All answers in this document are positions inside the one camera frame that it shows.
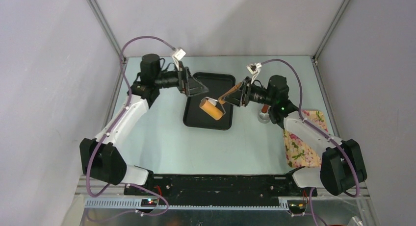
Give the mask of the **black baking tray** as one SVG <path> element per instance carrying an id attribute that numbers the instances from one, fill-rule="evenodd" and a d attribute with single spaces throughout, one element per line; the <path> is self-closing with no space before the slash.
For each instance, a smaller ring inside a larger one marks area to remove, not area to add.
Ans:
<path id="1" fill-rule="evenodd" d="M 234 112 L 234 107 L 232 105 L 225 103 L 224 109 L 221 109 L 221 106 L 218 105 L 217 108 L 219 111 L 225 111 L 225 115 L 220 120 L 216 121 L 209 114 L 200 109 L 199 104 L 205 97 L 218 99 L 221 95 L 235 86 L 235 77 L 228 74 L 203 72 L 197 72 L 193 76 L 208 88 L 208 92 L 192 96 L 187 99 L 183 116 L 184 125 L 188 127 L 216 130 L 230 129 L 232 126 Z"/>

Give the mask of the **wooden dough roller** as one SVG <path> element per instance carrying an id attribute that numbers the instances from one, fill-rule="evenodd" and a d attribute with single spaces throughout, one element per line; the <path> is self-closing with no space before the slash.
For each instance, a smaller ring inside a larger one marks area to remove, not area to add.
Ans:
<path id="1" fill-rule="evenodd" d="M 235 86 L 233 86 L 228 92 L 232 92 L 239 89 L 239 83 Z M 218 99 L 210 98 L 210 97 L 204 97 L 199 104 L 199 108 L 204 111 L 206 114 L 211 116 L 214 120 L 218 121 L 220 120 L 225 114 L 226 110 L 224 108 L 224 104 L 226 103 L 224 101 L 224 93 L 221 95 Z M 217 102 L 216 106 L 212 105 L 208 100 L 215 100 Z"/>

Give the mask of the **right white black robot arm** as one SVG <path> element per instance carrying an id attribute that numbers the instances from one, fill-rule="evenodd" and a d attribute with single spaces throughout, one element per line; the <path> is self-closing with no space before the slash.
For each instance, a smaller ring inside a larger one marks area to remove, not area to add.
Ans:
<path id="1" fill-rule="evenodd" d="M 247 106 L 250 102 L 268 105 L 273 124 L 296 135 L 318 154 L 321 160 L 319 167 L 298 168 L 285 182 L 290 195 L 297 196 L 305 187 L 315 187 L 325 188 L 330 194 L 338 196 L 366 181 L 367 171 L 358 142 L 342 140 L 312 124 L 299 112 L 288 94 L 287 79 L 281 75 L 272 76 L 267 87 L 257 86 L 247 77 L 222 95 L 220 101 L 238 107 Z"/>

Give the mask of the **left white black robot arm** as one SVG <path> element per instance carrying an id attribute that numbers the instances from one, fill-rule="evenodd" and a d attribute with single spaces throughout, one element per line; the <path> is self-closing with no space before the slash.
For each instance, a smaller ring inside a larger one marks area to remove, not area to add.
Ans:
<path id="1" fill-rule="evenodd" d="M 121 109 L 94 138 L 81 141 L 80 157 L 85 175 L 112 185 L 136 184 L 143 195 L 154 191 L 155 181 L 148 177 L 150 171 L 127 164 L 121 154 L 122 143 L 154 104 L 161 89 L 177 88 L 187 97 L 208 92 L 181 61 L 174 58 L 174 69 L 166 71 L 162 69 L 161 60 L 154 53 L 142 57 L 139 80 L 128 88 Z"/>

